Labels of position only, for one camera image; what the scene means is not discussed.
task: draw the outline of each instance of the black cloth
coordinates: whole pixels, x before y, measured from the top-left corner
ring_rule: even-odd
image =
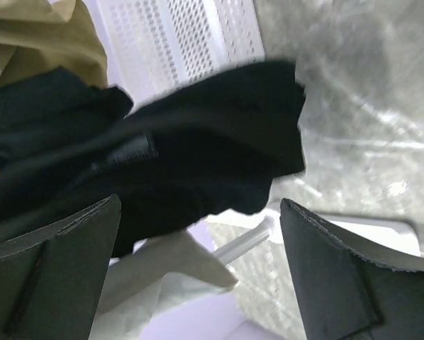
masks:
[[[424,339],[424,259],[291,200],[281,203],[281,230],[308,340]]]
[[[113,255],[122,256],[140,239],[211,213],[255,213],[273,178],[304,170],[303,102],[288,62],[223,72],[86,142],[8,164],[0,176],[0,222],[42,209],[37,227],[115,193],[122,220]]]
[[[11,162],[103,133],[131,107],[117,88],[88,87],[63,68],[0,89],[0,174]]]
[[[106,198],[0,243],[0,340],[86,340],[118,231]]]

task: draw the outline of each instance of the plastic sheet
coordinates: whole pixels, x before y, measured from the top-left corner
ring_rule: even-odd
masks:
[[[424,0],[256,0],[266,57],[306,85],[307,172],[278,181],[322,213],[407,220],[424,256]]]

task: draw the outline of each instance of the perforated plastic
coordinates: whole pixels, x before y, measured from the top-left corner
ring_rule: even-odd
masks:
[[[252,0],[98,0],[123,86],[141,104],[264,58]]]

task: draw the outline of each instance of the black clothing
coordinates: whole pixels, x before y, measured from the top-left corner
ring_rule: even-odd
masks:
[[[297,126],[303,102],[288,62],[213,76],[97,137],[8,164],[0,176],[0,221],[47,202],[72,214],[115,193],[123,216],[113,255],[122,256],[140,239],[211,213],[255,213],[274,177],[304,169]],[[48,214],[39,223],[65,216]]]
[[[132,102],[59,68],[0,89],[0,174],[19,159],[89,140],[122,120]]]

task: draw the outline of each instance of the metal rod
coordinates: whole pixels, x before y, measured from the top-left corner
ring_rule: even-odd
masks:
[[[270,217],[265,217],[254,229],[240,235],[233,241],[225,244],[213,252],[213,255],[222,263],[230,264],[234,260],[246,254],[251,249],[268,240],[271,234]]]

